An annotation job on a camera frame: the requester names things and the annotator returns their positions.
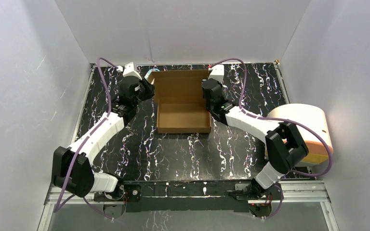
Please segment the brown cardboard box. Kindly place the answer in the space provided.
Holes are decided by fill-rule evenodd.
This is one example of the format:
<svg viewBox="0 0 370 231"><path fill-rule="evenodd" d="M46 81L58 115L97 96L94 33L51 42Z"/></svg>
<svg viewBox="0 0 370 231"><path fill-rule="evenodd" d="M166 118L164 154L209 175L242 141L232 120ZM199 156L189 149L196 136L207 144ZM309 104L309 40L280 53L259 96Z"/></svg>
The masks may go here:
<svg viewBox="0 0 370 231"><path fill-rule="evenodd" d="M148 80L155 87L158 133L210 133L211 115L201 87L208 75L208 70L151 72Z"/></svg>

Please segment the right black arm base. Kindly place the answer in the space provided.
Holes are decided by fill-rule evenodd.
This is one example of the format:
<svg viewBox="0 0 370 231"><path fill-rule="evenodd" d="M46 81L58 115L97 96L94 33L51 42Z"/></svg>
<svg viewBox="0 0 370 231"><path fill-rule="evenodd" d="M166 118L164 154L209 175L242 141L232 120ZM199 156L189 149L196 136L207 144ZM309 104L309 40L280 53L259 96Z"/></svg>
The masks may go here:
<svg viewBox="0 0 370 231"><path fill-rule="evenodd" d="M272 202L274 199L273 193L279 193L279 204L276 210L272 211ZM255 179L252 179L249 184L238 183L235 189L227 191L225 195L232 197L237 201L259 200L259 203L249 203L249 211L254 218L266 220L275 216L281 209L284 194L281 185L276 182L268 188L263 188Z"/></svg>

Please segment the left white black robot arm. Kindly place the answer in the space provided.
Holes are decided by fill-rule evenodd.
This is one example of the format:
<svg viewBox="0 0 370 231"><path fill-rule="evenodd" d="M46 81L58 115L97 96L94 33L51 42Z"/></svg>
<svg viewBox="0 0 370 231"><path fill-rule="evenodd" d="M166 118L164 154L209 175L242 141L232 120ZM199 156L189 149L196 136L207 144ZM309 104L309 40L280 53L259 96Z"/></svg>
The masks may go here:
<svg viewBox="0 0 370 231"><path fill-rule="evenodd" d="M94 159L106 144L122 131L136 115L140 102L155 95L152 80L126 76L118 85L118 94L108 99L108 110L80 139L68 147L58 147L53 153L51 182L62 191L78 197L105 192L112 200L124 196L120 177L112 173L97 173Z"/></svg>

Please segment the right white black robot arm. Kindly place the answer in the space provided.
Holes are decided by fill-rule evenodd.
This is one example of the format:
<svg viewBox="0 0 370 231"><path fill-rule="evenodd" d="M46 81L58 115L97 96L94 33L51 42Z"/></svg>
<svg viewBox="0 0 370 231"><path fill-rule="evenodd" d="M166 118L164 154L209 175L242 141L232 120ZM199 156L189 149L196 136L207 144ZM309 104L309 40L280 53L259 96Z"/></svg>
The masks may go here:
<svg viewBox="0 0 370 231"><path fill-rule="evenodd" d="M265 144L268 162L251 181L252 194L265 199L271 187L309 154L297 126L249 116L225 99L222 84L215 79L204 80L201 87L206 108L216 121L251 134Z"/></svg>

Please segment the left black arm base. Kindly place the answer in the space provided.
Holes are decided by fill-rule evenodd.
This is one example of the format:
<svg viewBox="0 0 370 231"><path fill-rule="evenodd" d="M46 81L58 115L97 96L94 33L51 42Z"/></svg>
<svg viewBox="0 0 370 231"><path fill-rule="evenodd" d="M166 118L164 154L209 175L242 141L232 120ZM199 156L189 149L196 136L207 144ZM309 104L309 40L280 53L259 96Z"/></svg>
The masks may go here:
<svg viewBox="0 0 370 231"><path fill-rule="evenodd" d="M113 192L95 192L94 201L103 204L105 215L117 219L125 213L128 202L141 200L141 189L139 184L118 183Z"/></svg>

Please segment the teal white packaged item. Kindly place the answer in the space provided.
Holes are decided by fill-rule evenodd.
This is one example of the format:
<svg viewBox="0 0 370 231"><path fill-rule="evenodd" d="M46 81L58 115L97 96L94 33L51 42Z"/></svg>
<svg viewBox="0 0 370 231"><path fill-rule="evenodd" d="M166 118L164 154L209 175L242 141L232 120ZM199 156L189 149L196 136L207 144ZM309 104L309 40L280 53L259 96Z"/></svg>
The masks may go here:
<svg viewBox="0 0 370 231"><path fill-rule="evenodd" d="M148 77L151 75L152 72L159 72L160 70L157 68L149 69L148 72L145 75L145 79L148 79Z"/></svg>

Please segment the large white tape roll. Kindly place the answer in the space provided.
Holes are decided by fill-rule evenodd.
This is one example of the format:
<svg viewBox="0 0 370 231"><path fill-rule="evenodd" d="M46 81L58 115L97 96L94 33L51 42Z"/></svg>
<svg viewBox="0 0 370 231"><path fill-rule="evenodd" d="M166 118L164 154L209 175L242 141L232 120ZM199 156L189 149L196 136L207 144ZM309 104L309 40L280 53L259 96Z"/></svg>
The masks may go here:
<svg viewBox="0 0 370 231"><path fill-rule="evenodd" d="M322 109L308 104L289 103L276 107L267 116L290 119L305 125L320 136L333 153L329 128ZM301 126L298 127L298 130L308 147L309 154L297 166L310 167L328 161L328 153L322 142Z"/></svg>

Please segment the aluminium frame rail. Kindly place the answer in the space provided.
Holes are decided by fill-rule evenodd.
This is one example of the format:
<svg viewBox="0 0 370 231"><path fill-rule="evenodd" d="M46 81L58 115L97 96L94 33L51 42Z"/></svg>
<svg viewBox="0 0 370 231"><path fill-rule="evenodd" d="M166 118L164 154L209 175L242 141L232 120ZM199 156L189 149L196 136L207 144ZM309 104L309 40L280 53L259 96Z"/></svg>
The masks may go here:
<svg viewBox="0 0 370 231"><path fill-rule="evenodd" d="M242 181L145 182L128 202L90 194L55 212L52 189L40 231L336 231L321 181L287 180L268 199L237 201L228 190Z"/></svg>

